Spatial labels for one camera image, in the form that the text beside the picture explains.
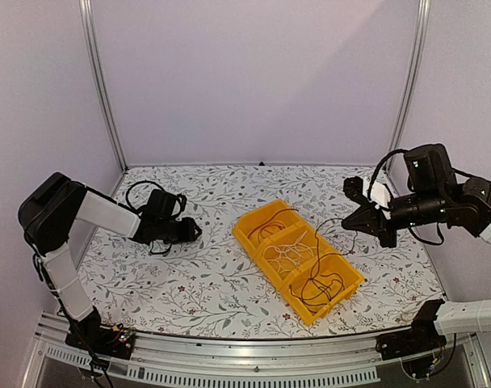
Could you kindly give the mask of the right rear aluminium post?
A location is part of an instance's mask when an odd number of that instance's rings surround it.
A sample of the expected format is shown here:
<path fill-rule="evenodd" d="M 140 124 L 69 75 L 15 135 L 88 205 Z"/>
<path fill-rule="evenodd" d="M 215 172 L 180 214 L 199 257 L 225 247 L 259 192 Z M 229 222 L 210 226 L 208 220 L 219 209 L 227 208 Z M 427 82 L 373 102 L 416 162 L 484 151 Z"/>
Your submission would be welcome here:
<path fill-rule="evenodd" d="M 409 60 L 409 67 L 405 78 L 405 85 L 401 102 L 397 111 L 396 123 L 392 132 L 391 141 L 389 143 L 389 151 L 399 148 L 401 139 L 405 131 L 406 121 L 408 119 L 413 93 L 416 88 L 422 56 L 426 45 L 426 35 L 428 22 L 430 17 L 430 0 L 420 0 L 418 2 L 418 12 L 414 31 L 414 38 Z"/>

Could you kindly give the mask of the yellow three-compartment bin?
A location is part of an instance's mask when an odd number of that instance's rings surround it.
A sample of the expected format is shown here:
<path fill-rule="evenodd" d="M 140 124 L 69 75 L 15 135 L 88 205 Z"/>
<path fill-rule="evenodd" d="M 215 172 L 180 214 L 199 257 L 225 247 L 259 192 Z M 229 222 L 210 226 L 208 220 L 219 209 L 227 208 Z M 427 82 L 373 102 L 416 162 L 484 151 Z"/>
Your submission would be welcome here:
<path fill-rule="evenodd" d="M 364 282 L 344 254 L 283 200 L 241 215 L 233 236 L 308 327 Z"/>

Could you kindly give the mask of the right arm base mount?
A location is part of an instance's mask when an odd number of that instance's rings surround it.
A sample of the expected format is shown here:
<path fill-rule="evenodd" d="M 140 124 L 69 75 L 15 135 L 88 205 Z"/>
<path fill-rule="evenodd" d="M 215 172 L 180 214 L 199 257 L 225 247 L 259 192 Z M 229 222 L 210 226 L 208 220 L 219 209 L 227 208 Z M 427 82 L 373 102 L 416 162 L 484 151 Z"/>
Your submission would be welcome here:
<path fill-rule="evenodd" d="M 382 360 L 401 360 L 402 357 L 439 350 L 438 355 L 429 354 L 423 358 L 403 361 L 401 365 L 405 374 L 412 379 L 422 380 L 431 377 L 441 362 L 447 345 L 446 336 L 440 335 L 434 325 L 439 307 L 444 303 L 443 299 L 427 301 L 414 316 L 410 328 L 378 335 L 376 351 Z"/>

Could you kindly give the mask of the floral table cloth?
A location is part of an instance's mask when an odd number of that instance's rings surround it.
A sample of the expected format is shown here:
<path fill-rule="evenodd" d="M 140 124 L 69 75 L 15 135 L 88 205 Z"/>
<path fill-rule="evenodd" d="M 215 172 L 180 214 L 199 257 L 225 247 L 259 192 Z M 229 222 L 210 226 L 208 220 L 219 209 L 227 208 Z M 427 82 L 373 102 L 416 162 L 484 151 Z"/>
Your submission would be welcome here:
<path fill-rule="evenodd" d="M 237 339 L 301 338 L 381 331 L 407 325 L 443 288 L 419 243 L 401 232 L 386 249 L 340 229 L 355 205 L 343 180 L 366 167 L 135 167 L 117 201 L 146 202 L 155 184 L 187 197 L 185 214 L 203 233 L 194 243 L 147 247 L 105 230 L 90 242 L 79 277 L 108 324 L 141 331 Z M 363 275 L 349 299 L 308 327 L 233 237 L 238 218 L 273 200 L 297 209 Z"/>

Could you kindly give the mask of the aluminium post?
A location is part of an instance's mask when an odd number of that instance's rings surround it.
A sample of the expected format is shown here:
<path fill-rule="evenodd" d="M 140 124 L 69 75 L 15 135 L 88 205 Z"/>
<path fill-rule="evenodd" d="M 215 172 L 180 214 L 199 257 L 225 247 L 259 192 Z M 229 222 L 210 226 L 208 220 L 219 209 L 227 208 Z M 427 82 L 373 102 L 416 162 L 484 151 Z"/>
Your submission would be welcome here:
<path fill-rule="evenodd" d="M 422 56 L 426 45 L 426 35 L 428 22 L 430 17 L 430 0 L 420 0 L 418 2 L 418 12 L 414 31 L 414 38 L 409 60 L 409 67 L 405 78 L 405 85 L 401 102 L 397 111 L 396 123 L 392 132 L 391 141 L 389 143 L 389 151 L 399 148 L 401 139 L 405 131 L 406 121 L 408 119 L 413 93 L 416 88 Z"/>
<path fill-rule="evenodd" d="M 111 108 L 110 96 L 103 73 L 103 63 L 99 51 L 94 22 L 93 4 L 90 0 L 80 0 L 78 2 L 82 28 L 86 41 L 87 55 L 90 62 L 91 71 L 94 79 L 94 86 L 98 96 L 101 113 L 106 126 L 109 142 L 115 155 L 115 160 L 119 169 L 125 172 L 128 164 L 124 155 L 124 148 L 118 134 L 115 117 Z"/>

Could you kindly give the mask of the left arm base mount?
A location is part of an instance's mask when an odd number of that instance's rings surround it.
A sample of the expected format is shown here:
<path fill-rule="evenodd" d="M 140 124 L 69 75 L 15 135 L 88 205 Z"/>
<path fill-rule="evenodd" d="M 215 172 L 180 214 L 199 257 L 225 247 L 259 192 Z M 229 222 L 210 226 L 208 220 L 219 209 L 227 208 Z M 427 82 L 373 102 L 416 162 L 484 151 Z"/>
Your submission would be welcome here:
<path fill-rule="evenodd" d="M 99 312 L 94 308 L 84 319 L 78 321 L 65 312 L 69 322 L 69 333 L 65 343 L 96 355 L 118 359 L 131 358 L 136 340 L 136 329 L 123 323 L 104 326 Z"/>

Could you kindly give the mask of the left rear aluminium post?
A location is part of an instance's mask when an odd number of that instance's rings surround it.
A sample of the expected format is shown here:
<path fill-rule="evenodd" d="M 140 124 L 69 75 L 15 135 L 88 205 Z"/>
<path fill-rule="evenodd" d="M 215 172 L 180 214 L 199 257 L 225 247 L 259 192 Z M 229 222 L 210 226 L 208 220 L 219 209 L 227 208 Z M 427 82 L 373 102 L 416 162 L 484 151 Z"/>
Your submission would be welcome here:
<path fill-rule="evenodd" d="M 128 164 L 124 155 L 124 148 L 118 134 L 115 117 L 111 108 L 110 96 L 103 73 L 103 63 L 99 51 L 94 22 L 93 4 L 90 0 L 80 0 L 78 2 L 82 28 L 86 41 L 87 55 L 90 62 L 91 71 L 94 79 L 94 86 L 98 96 L 101 113 L 106 126 L 109 142 L 115 155 L 115 160 L 119 169 L 125 172 Z"/>

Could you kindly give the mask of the aluminium front rail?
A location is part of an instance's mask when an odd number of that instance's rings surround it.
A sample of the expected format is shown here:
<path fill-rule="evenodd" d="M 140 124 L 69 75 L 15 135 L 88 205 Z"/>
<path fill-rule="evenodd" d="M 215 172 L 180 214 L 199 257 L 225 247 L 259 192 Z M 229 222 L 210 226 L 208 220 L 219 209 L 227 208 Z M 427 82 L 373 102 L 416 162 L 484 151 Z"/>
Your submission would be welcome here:
<path fill-rule="evenodd" d="M 68 323 L 41 316 L 23 375 L 25 387 L 491 387 L 475 335 L 458 335 L 439 350 L 431 377 L 410 376 L 422 352 L 385 360 L 374 334 L 304 339 L 203 339 L 137 332 L 127 360 L 90 367 L 87 352 L 65 342 Z"/>

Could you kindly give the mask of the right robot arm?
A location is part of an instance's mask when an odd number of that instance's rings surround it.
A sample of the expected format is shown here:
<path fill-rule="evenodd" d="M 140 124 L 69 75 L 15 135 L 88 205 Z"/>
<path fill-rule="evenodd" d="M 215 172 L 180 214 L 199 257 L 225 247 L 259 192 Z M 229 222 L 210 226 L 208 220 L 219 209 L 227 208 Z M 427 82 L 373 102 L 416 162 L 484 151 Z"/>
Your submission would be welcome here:
<path fill-rule="evenodd" d="M 377 182 L 382 167 L 402 155 L 408 171 L 409 194 L 395 197 Z M 491 246 L 491 181 L 466 174 L 451 165 L 444 145 L 425 144 L 411 150 L 388 152 L 376 165 L 371 178 L 345 179 L 345 196 L 358 208 L 342 220 L 342 228 L 378 239 L 382 247 L 394 248 L 399 230 L 412 232 L 425 225 L 460 227 Z M 491 299 L 475 302 L 425 302 L 405 334 L 405 346 L 422 352 L 437 335 L 491 332 Z"/>

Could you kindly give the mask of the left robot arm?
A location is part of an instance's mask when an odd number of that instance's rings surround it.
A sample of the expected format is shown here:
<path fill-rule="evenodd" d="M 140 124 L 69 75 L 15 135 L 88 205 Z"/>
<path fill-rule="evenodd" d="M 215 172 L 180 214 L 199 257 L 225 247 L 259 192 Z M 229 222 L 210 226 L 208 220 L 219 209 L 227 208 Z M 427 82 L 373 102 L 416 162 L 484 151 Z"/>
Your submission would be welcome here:
<path fill-rule="evenodd" d="M 77 339 L 91 351 L 107 344 L 100 315 L 78 276 L 70 249 L 70 235 L 77 224 L 105 230 L 121 238 L 152 246 L 164 243 L 168 249 L 197 241 L 202 230 L 192 217 L 184 216 L 187 198 L 151 182 L 152 191 L 141 205 L 129 194 L 119 202 L 71 179 L 52 173 L 19 206 L 17 219 L 25 243 L 32 249 L 42 281 L 48 284 L 65 317 L 77 324 Z"/>

